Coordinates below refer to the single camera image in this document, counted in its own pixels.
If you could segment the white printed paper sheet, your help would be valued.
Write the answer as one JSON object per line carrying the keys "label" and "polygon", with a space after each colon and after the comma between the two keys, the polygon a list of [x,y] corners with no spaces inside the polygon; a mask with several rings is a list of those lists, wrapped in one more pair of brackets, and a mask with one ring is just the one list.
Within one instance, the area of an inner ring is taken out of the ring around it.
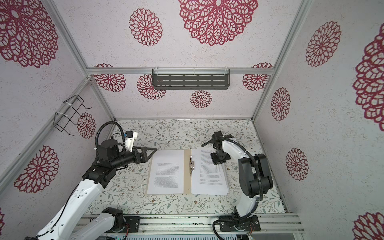
{"label": "white printed paper sheet", "polygon": [[157,151],[151,160],[148,195],[184,193],[184,151]]}

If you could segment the beige paper folder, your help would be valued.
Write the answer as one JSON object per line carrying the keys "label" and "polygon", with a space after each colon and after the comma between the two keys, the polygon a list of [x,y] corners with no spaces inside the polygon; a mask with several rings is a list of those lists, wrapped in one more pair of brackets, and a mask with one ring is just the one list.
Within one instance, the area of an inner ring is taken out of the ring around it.
{"label": "beige paper folder", "polygon": [[191,193],[191,177],[190,176],[190,156],[192,155],[192,149],[185,149],[184,151],[184,193],[183,194],[192,194]]}

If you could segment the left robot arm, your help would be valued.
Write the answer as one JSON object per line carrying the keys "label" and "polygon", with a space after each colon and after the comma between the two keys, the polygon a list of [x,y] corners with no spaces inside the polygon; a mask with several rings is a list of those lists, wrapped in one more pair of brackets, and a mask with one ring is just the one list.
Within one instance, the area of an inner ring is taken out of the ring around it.
{"label": "left robot arm", "polygon": [[131,152],[119,152],[116,146],[112,150],[113,154],[98,147],[97,163],[86,171],[64,206],[36,236],[25,237],[26,240],[68,240],[89,205],[107,187],[116,172],[132,163],[148,162],[157,151],[156,148],[134,147]]}

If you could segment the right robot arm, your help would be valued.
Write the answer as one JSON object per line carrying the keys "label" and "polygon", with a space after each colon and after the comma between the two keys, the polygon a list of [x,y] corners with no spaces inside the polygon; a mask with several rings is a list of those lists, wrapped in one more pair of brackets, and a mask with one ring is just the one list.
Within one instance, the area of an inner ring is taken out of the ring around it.
{"label": "right robot arm", "polygon": [[215,152],[211,154],[215,165],[230,158],[238,161],[239,184],[243,195],[235,207],[237,218],[250,217],[264,200],[264,195],[273,188],[273,179],[268,159],[263,154],[253,155],[235,140],[219,137],[210,140]]}

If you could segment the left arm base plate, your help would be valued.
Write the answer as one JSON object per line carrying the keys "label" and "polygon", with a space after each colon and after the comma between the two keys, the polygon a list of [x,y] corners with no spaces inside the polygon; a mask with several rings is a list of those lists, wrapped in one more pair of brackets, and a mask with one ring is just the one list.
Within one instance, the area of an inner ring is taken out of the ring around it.
{"label": "left arm base plate", "polygon": [[126,234],[139,231],[141,217],[118,215],[115,217],[112,229],[106,233]]}

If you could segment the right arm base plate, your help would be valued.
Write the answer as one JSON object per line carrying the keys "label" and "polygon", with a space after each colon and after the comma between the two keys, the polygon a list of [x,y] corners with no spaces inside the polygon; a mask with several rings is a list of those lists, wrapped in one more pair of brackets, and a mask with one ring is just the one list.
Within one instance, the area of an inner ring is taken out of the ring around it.
{"label": "right arm base plate", "polygon": [[259,232],[261,230],[261,225],[256,215],[239,221],[234,221],[232,216],[220,216],[219,220],[221,232]]}

